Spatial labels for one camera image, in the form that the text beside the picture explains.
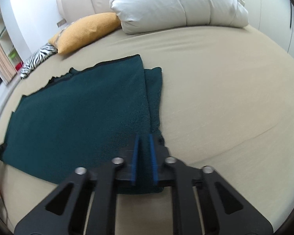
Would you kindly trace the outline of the dark green sweater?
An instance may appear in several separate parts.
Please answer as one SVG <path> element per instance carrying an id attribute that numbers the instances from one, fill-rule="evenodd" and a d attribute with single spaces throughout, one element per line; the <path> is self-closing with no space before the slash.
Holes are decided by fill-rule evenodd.
<path id="1" fill-rule="evenodd" d="M 75 168 L 96 168 L 138 135 L 136 194 L 159 193 L 153 182 L 150 134 L 162 138 L 162 69 L 139 55 L 70 69 L 28 96 L 11 114 L 0 160 L 59 184 Z"/>

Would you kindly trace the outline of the beige curtain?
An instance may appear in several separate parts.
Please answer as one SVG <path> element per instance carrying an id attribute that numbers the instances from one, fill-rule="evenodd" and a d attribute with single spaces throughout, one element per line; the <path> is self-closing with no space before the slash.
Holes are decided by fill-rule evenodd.
<path id="1" fill-rule="evenodd" d="M 5 85 L 8 85 L 16 74 L 17 71 L 15 67 L 9 61 L 0 44 L 0 77 L 3 83 L 5 83 Z"/>

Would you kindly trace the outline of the red box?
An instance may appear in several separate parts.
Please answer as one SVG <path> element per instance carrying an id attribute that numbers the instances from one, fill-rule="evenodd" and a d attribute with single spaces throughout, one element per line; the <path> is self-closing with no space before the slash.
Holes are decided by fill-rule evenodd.
<path id="1" fill-rule="evenodd" d="M 19 71 L 19 70 L 22 68 L 22 66 L 23 66 L 23 62 L 20 61 L 20 62 L 15 66 L 15 69 L 16 69 L 17 71 Z"/>

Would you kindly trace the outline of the green lidded container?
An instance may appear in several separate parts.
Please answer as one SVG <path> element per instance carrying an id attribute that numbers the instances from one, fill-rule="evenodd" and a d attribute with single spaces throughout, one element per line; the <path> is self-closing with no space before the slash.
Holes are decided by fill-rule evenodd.
<path id="1" fill-rule="evenodd" d="M 13 49 L 11 50 L 11 52 L 8 54 L 8 57 L 9 57 L 11 60 L 13 60 L 13 59 L 16 57 L 16 55 L 17 55 L 17 51 L 15 50 L 15 48 L 13 48 Z"/>

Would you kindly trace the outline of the zebra print pillow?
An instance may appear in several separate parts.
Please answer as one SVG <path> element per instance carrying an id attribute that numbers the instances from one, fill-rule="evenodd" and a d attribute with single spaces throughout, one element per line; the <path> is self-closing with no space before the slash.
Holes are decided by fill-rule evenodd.
<path id="1" fill-rule="evenodd" d="M 35 53 L 33 53 L 23 64 L 20 70 L 20 78 L 23 80 L 28 76 L 45 60 L 57 53 L 57 48 L 52 44 L 47 43 L 40 47 Z"/>

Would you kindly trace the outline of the yellow pillow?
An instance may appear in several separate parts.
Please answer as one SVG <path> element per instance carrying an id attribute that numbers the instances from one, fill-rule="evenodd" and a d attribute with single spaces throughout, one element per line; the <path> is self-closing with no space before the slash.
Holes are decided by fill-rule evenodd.
<path id="1" fill-rule="evenodd" d="M 48 43 L 57 48 L 58 54 L 67 55 L 117 30 L 121 26 L 115 13 L 89 15 L 71 23 L 55 34 Z"/>

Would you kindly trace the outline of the beige padded headboard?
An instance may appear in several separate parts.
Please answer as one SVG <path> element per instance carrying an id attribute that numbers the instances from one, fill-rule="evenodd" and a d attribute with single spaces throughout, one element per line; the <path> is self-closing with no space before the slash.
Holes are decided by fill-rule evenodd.
<path id="1" fill-rule="evenodd" d="M 67 23 L 94 14 L 112 12 L 110 0 L 56 0 L 60 16 Z"/>

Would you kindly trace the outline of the white folded duvet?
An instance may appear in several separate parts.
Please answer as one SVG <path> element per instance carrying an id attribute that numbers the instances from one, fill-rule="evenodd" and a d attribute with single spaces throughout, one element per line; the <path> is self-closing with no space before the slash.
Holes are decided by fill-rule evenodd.
<path id="1" fill-rule="evenodd" d="M 244 28 L 244 0 L 110 0 L 127 34 L 199 25 Z"/>

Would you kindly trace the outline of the white wardrobe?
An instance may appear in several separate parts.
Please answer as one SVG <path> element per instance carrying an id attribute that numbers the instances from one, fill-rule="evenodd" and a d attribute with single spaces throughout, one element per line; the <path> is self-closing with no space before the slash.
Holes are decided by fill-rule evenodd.
<path id="1" fill-rule="evenodd" d="M 294 58 L 294 5 L 291 0 L 244 0 L 249 24 Z"/>

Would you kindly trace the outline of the white wall shelf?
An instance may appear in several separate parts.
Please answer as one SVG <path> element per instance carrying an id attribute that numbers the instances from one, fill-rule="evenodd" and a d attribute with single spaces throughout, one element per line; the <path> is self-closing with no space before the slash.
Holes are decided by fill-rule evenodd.
<path id="1" fill-rule="evenodd" d="M 0 9 L 0 44 L 1 44 L 1 47 L 3 48 L 4 50 L 4 53 L 7 55 L 8 57 L 8 54 L 11 52 L 11 50 L 13 48 L 15 48 L 10 36 L 9 36 L 9 33 L 7 31 L 7 28 L 6 28 L 6 25 L 4 23 L 4 20 L 3 20 L 3 16 L 2 16 L 2 12 L 1 12 L 1 9 Z M 17 52 L 17 55 L 16 57 L 11 60 L 9 57 L 8 57 L 9 61 L 12 63 L 12 65 L 15 67 L 20 61 L 22 61 L 22 59 L 20 58 L 18 52 Z"/>

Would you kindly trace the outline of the wall socket panel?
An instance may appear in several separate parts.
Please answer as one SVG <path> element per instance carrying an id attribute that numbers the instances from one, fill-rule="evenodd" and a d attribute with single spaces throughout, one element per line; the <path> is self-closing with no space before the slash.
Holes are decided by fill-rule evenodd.
<path id="1" fill-rule="evenodd" d="M 65 19 L 62 19 L 61 21 L 57 22 L 57 27 L 61 27 L 62 25 L 65 25 L 67 21 Z"/>

